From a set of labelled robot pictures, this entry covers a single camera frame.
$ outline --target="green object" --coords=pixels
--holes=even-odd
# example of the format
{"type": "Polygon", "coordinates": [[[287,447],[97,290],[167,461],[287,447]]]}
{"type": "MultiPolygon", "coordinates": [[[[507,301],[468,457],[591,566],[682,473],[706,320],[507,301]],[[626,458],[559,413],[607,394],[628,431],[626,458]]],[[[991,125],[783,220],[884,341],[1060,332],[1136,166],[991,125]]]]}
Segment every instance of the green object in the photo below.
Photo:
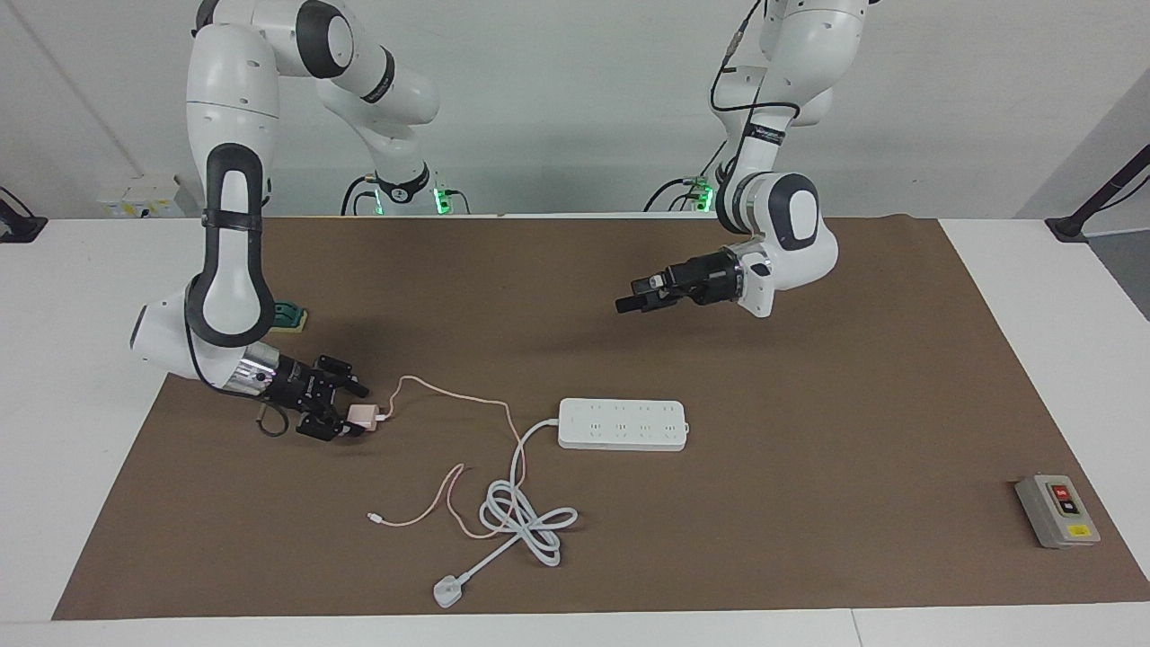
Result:
{"type": "Polygon", "coordinates": [[[706,177],[691,179],[691,198],[695,200],[695,210],[711,210],[714,206],[715,190],[707,183],[706,177]]]}
{"type": "Polygon", "coordinates": [[[289,301],[276,301],[276,319],[273,329],[299,329],[304,325],[304,315],[307,313],[302,307],[289,301]]]}
{"type": "Polygon", "coordinates": [[[695,208],[697,210],[711,210],[715,203],[715,190],[707,185],[706,182],[703,183],[703,193],[695,199],[695,208]]]}
{"type": "Polygon", "coordinates": [[[436,207],[439,210],[439,215],[445,215],[451,213],[451,195],[447,194],[447,191],[436,187],[435,202],[436,207]]]}

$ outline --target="black cable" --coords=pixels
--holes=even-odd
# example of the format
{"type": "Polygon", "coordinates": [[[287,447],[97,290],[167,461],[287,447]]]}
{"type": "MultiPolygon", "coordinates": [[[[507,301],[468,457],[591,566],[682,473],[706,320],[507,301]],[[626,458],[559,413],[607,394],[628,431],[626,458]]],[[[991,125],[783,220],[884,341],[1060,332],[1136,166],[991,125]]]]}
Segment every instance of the black cable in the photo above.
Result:
{"type": "Polygon", "coordinates": [[[720,107],[715,103],[715,90],[718,90],[719,87],[719,79],[722,78],[722,75],[735,71],[735,68],[730,68],[728,66],[730,63],[730,60],[735,57],[735,53],[738,51],[738,46],[743,43],[743,36],[746,33],[746,28],[751,24],[751,18],[754,16],[754,11],[756,9],[759,8],[760,5],[762,5],[762,0],[756,0],[754,6],[751,7],[751,10],[746,13],[746,17],[743,18],[743,22],[738,25],[738,29],[735,31],[735,36],[731,37],[730,44],[727,46],[727,52],[723,54],[722,63],[719,64],[719,71],[715,72],[715,79],[714,82],[711,83],[711,109],[715,110],[716,113],[733,113],[738,110],[754,110],[758,108],[781,107],[781,108],[791,108],[792,110],[795,110],[795,117],[798,117],[798,115],[803,111],[803,109],[797,103],[791,103],[789,101],[764,101],[760,103],[758,92],[754,93],[754,100],[744,106],[720,107]]]}
{"type": "Polygon", "coordinates": [[[220,387],[209,383],[208,379],[204,377],[204,371],[200,370],[200,362],[195,357],[195,345],[192,344],[192,328],[187,325],[187,318],[184,318],[184,337],[187,340],[187,355],[191,356],[192,359],[192,369],[195,369],[195,376],[200,379],[200,383],[202,383],[204,386],[206,386],[207,388],[214,391],[220,395],[227,395],[230,398],[238,398],[243,400],[251,400],[253,402],[259,402],[260,405],[271,408],[276,414],[279,415],[281,418],[283,418],[284,421],[283,430],[281,430],[277,433],[271,433],[267,431],[263,428],[263,416],[260,416],[259,418],[255,419],[255,424],[260,428],[260,432],[262,432],[263,436],[271,438],[279,438],[288,433],[288,429],[291,426],[291,424],[288,422],[288,414],[284,413],[284,410],[278,405],[258,395],[221,390],[220,387]]]}
{"type": "Polygon", "coordinates": [[[15,193],[13,193],[12,191],[9,191],[8,188],[6,188],[3,186],[0,186],[0,191],[3,191],[5,193],[8,193],[9,198],[16,200],[16,203],[20,205],[21,208],[24,209],[24,213],[26,213],[29,217],[36,217],[36,214],[32,213],[32,209],[28,208],[28,205],[24,203],[24,200],[17,198],[15,193]]]}
{"type": "Polygon", "coordinates": [[[355,178],[355,182],[352,182],[351,186],[347,187],[347,192],[344,193],[344,203],[339,207],[339,215],[347,215],[347,205],[352,201],[352,193],[355,192],[356,186],[367,180],[367,176],[361,175],[355,178]]]}
{"type": "Polygon", "coordinates": [[[1143,177],[1142,182],[1140,182],[1138,185],[1135,186],[1133,191],[1130,191],[1129,193],[1126,193],[1121,198],[1118,198],[1117,200],[1110,202],[1109,205],[1099,208],[1098,210],[1096,210],[1094,213],[1102,213],[1102,211],[1106,210],[1107,208],[1117,207],[1118,205],[1120,205],[1120,203],[1125,202],[1126,200],[1133,198],[1134,193],[1137,193],[1138,191],[1142,190],[1143,186],[1147,185],[1147,182],[1150,182],[1150,175],[1147,175],[1145,177],[1143,177]]]}
{"type": "Polygon", "coordinates": [[[707,164],[704,165],[703,170],[699,171],[699,177],[706,177],[707,176],[707,169],[710,169],[711,164],[713,164],[715,162],[715,160],[719,159],[719,153],[722,152],[722,147],[726,146],[726,145],[727,145],[727,140],[723,139],[723,143],[719,144],[719,147],[715,148],[715,154],[711,155],[711,160],[707,161],[707,164]]]}
{"type": "Polygon", "coordinates": [[[659,195],[661,195],[667,188],[670,188],[672,186],[675,186],[676,184],[690,184],[691,179],[692,178],[690,178],[690,177],[678,177],[676,179],[672,179],[670,182],[664,184],[662,186],[659,186],[659,190],[656,191],[653,195],[651,195],[651,199],[647,200],[646,206],[643,207],[643,211],[645,213],[645,211],[651,210],[651,205],[653,205],[654,201],[659,199],[659,195]]]}
{"type": "Polygon", "coordinates": [[[455,188],[451,188],[450,191],[447,191],[447,194],[448,195],[459,195],[459,197],[463,198],[463,206],[467,207],[467,214],[468,215],[471,214],[471,202],[467,199],[467,193],[465,193],[462,191],[457,191],[455,188]]]}
{"type": "Polygon", "coordinates": [[[352,201],[352,215],[359,215],[360,198],[375,198],[375,193],[371,191],[363,191],[362,193],[355,195],[355,199],[352,201]]]}
{"type": "Polygon", "coordinates": [[[687,207],[687,203],[690,202],[691,198],[693,197],[695,193],[683,193],[682,195],[675,198],[674,200],[670,200],[670,207],[668,207],[667,210],[675,210],[675,202],[677,202],[678,200],[683,200],[683,203],[678,207],[678,210],[683,210],[687,207]]]}

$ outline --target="white table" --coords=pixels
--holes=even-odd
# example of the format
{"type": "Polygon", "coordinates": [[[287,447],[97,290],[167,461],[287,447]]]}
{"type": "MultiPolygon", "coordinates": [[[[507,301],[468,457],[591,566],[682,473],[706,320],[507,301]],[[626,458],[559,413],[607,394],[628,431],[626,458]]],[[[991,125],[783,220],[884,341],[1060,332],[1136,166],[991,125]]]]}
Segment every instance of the white table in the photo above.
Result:
{"type": "MultiPolygon", "coordinates": [[[[1150,322],[1086,245],[1041,222],[943,224],[1150,572],[1150,322]]],[[[36,244],[0,245],[0,647],[1150,645],[1150,603],[49,623],[163,382],[128,352],[132,323],[199,268],[200,239],[193,219],[54,221],[36,244]]]]}

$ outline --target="power outlet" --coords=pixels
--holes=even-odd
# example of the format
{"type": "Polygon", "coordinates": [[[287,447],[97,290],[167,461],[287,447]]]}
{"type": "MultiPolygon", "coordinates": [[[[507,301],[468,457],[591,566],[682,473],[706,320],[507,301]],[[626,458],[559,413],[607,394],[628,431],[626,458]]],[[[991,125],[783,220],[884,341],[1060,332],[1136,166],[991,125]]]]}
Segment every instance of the power outlet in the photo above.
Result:
{"type": "Polygon", "coordinates": [[[569,398],[559,405],[565,449],[681,452],[689,431],[683,406],[670,400],[569,398]]]}

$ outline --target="power plug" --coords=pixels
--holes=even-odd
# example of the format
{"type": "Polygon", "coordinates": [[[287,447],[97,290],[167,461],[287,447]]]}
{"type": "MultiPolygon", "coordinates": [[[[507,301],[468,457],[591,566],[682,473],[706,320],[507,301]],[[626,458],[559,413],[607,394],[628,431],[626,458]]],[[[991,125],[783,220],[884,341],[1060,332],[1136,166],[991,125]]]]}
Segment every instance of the power plug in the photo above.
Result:
{"type": "Polygon", "coordinates": [[[434,593],[436,604],[446,609],[463,596],[463,584],[455,576],[446,576],[435,584],[434,593]]]}

